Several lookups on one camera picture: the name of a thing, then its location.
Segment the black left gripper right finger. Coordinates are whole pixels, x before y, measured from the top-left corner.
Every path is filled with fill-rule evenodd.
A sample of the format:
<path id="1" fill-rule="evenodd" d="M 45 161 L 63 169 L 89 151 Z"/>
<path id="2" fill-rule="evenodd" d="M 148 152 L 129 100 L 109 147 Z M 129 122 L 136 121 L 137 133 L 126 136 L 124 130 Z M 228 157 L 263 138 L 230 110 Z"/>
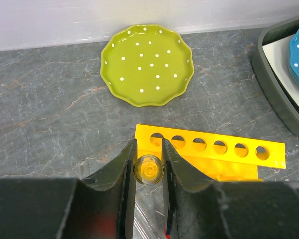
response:
<path id="1" fill-rule="evenodd" d="M 219 182 L 186 161 L 167 139 L 162 141 L 164 162 L 165 233 L 170 239 L 240 239 L 242 223 L 227 214 L 230 197 L 225 189 L 238 182 Z"/>

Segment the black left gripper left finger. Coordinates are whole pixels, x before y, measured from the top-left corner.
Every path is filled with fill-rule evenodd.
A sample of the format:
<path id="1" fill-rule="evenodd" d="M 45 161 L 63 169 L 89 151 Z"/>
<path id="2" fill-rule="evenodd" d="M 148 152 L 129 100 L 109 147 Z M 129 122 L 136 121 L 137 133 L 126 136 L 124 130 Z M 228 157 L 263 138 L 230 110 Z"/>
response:
<path id="1" fill-rule="evenodd" d="M 132 139 L 114 159 L 86 178 L 57 178 L 68 196 L 55 238 L 132 238 L 136 158 L 137 141 Z"/>

